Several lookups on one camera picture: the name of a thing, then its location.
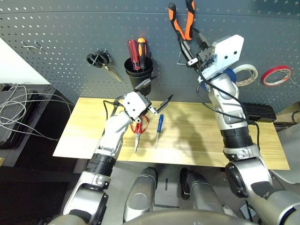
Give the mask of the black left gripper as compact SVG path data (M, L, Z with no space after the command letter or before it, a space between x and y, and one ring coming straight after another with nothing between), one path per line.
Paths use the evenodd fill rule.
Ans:
M146 96L140 93L140 91L148 87L151 81L155 78L156 76L145 79L135 87L135 91L137 91L137 95L138 95L137 117L136 117L137 122L141 122L142 120L141 116L145 115L148 111L150 111L155 116L157 115L157 110L155 109L155 107L152 106L150 100ZM169 96L164 102L161 103L160 107L158 108L158 112L161 112L169 104L172 97L173 94Z

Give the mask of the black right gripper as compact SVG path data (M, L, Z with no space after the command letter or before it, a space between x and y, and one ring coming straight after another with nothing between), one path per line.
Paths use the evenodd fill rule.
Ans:
M200 70L204 70L210 67L215 61L215 48L211 47L206 37L194 27L192 27L192 36L201 49L201 51L198 52L196 56L199 61ZM182 54L187 60L187 66L195 67L196 60L190 51L189 44L186 41L180 40L180 48Z

